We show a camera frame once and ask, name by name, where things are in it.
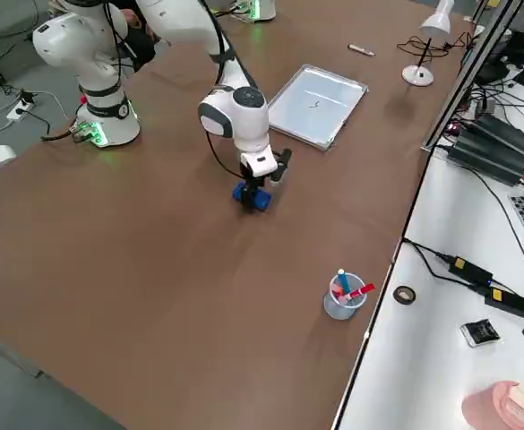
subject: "blue object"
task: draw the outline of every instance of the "blue object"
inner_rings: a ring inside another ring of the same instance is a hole
[[[337,277],[339,278],[341,286],[343,287],[343,294],[349,294],[351,290],[349,289],[348,277],[345,274],[345,271],[339,269],[339,271],[337,272]]]
[[[240,182],[236,188],[234,188],[234,191],[232,192],[232,197],[234,197],[234,200],[241,202],[242,201],[242,190],[245,187],[245,182]],[[258,211],[265,211],[268,209],[268,206],[270,206],[271,201],[271,194],[267,191],[262,190],[261,188],[258,188],[258,190],[255,192],[255,197],[253,198],[253,202],[255,204],[255,209]]]

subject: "table surface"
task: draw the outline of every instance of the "table surface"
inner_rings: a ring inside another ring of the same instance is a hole
[[[329,426],[378,293],[349,322],[322,295],[339,267],[382,284],[462,56],[407,86],[415,59],[395,45],[431,9],[394,3],[288,0],[266,24],[222,20],[268,99],[303,64],[370,89],[327,153],[271,132],[294,155],[266,213],[241,211],[211,156],[195,109],[215,66],[192,45],[129,83],[136,142],[43,143],[2,169],[0,339],[130,429]]]
[[[524,99],[523,86],[505,88]],[[517,101],[503,97],[505,102]],[[524,116],[514,107],[506,109],[511,123],[524,131]],[[495,114],[505,119],[500,107]],[[524,227],[508,198],[524,192],[485,180],[499,195],[524,246]],[[430,160],[405,236],[436,251],[464,256],[524,296],[524,258],[501,208],[478,178],[445,161],[442,150]],[[450,276],[432,255],[427,260],[434,271]],[[416,291],[414,304],[400,305],[392,298],[400,285]],[[503,340],[470,348],[459,327],[483,318]],[[501,380],[524,383],[523,328],[523,318],[485,305],[466,288],[432,278],[415,250],[402,245],[371,336],[357,360],[338,428],[471,428],[460,409],[467,395]]]

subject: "metal frame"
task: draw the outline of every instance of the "metal frame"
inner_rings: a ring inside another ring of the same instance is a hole
[[[475,13],[473,13],[472,18],[470,19],[472,22],[477,24],[481,17],[483,16],[483,13],[485,12],[486,5],[488,4],[488,0],[480,0],[480,3],[477,6],[477,9],[475,10]]]
[[[424,149],[432,148],[439,141],[444,128],[451,121],[452,115],[465,94],[465,91],[472,85],[481,66],[511,24],[512,19],[518,13],[523,2],[524,0],[502,0],[498,5],[490,24],[479,35],[477,45],[468,55],[468,59],[460,70],[457,81],[453,84],[452,90],[449,96],[447,96],[439,116],[425,138],[423,142]]]

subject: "metal tray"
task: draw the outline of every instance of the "metal tray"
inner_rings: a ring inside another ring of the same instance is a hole
[[[270,102],[270,127],[326,151],[367,91],[361,82],[304,64]]]

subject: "desk lamp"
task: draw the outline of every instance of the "desk lamp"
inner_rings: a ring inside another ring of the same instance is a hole
[[[421,33],[428,38],[425,50],[423,51],[418,64],[408,65],[403,69],[402,73],[403,79],[411,85],[426,87],[433,83],[433,74],[429,69],[423,66],[423,62],[425,61],[426,53],[431,46],[431,40],[445,39],[451,32],[449,13],[451,13],[454,4],[454,0],[441,0],[434,13],[429,16],[423,24],[421,24]]]

